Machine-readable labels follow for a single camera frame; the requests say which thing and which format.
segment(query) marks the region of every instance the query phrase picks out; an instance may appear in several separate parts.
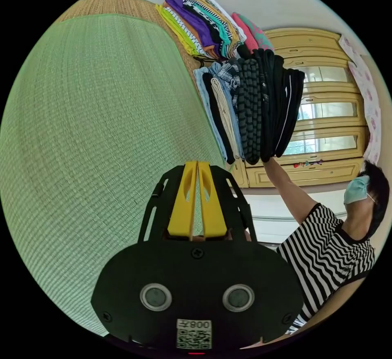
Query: woman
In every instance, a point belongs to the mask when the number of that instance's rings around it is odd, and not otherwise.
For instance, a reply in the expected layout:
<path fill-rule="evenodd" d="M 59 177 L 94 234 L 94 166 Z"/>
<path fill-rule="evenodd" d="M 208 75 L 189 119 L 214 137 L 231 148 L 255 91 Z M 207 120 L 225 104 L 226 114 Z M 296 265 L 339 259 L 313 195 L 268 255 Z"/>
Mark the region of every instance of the woman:
<path fill-rule="evenodd" d="M 374 265 L 370 237 L 384 218 L 390 188 L 382 170 L 366 161 L 365 170 L 345 191 L 347 218 L 343 221 L 292 183 L 273 158 L 264 163 L 264 168 L 299 224 L 277 252 L 295 270 L 304 298 L 295 322 L 272 343 L 330 316 L 359 287 Z M 261 340 L 250 347 L 262 344 Z"/>

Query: wardrobe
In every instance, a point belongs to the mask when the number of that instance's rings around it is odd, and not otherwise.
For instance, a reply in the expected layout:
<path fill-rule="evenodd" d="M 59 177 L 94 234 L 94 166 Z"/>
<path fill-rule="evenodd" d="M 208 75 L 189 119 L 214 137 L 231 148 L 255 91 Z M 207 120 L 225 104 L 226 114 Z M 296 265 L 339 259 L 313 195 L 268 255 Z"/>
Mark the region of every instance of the wardrobe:
<path fill-rule="evenodd" d="M 313 28 L 264 32 L 275 54 L 285 59 L 284 67 L 305 73 L 294 133 L 276 160 L 300 186 L 352 180 L 361 168 L 369 130 L 340 35 Z M 240 187 L 273 187 L 261 160 L 256 165 L 236 160 L 231 170 Z"/>

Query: face mask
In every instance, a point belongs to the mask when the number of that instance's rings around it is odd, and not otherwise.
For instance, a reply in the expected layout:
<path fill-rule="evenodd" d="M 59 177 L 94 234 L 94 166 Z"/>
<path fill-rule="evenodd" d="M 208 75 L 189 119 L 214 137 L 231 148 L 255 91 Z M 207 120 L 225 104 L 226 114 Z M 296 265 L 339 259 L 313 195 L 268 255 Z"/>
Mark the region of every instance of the face mask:
<path fill-rule="evenodd" d="M 347 186 L 346 191 L 344 192 L 344 203 L 351 204 L 355 201 L 365 200 L 367 196 L 371 198 L 368 194 L 368 183 L 369 176 L 363 175 L 357 178 L 354 178 Z"/>

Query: green mat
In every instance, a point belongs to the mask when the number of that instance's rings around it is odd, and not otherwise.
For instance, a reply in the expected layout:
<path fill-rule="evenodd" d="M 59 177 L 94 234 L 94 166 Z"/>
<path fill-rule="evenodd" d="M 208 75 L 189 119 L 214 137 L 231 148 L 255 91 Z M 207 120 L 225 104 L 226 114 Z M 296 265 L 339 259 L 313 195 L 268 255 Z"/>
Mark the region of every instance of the green mat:
<path fill-rule="evenodd" d="M 137 240 L 161 175 L 187 160 L 224 166 L 163 29 L 99 15 L 45 32 L 2 119 L 1 202 L 27 268 L 76 323 L 107 333 L 89 303 L 98 274 Z"/>

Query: purple shirt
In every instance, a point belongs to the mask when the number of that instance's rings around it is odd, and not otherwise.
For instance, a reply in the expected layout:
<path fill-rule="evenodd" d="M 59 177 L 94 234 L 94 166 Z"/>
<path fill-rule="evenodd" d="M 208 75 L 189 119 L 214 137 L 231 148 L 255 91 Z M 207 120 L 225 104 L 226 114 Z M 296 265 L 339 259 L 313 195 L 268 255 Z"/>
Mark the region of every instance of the purple shirt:
<path fill-rule="evenodd" d="M 215 43 L 212 38 L 211 34 L 209 33 L 208 27 L 200 20 L 197 16 L 193 15 L 192 13 L 188 12 L 183 7 L 183 0 L 165 0 L 166 3 L 187 23 L 189 23 L 199 34 L 202 46 L 212 46 L 214 45 L 214 51 L 219 53 L 219 44 Z"/>

